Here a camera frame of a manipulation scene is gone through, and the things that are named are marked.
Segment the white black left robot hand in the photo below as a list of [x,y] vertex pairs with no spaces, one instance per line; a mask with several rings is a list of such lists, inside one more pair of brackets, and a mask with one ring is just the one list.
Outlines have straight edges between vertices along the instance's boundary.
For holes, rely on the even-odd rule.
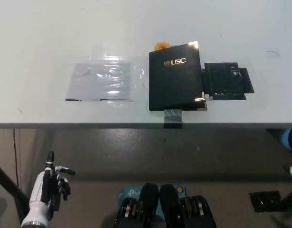
[[71,194],[69,181],[65,174],[75,175],[75,171],[54,164],[55,154],[50,151],[45,169],[38,174],[29,199],[29,212],[21,223],[22,228],[48,228],[59,211],[61,198],[67,200]]

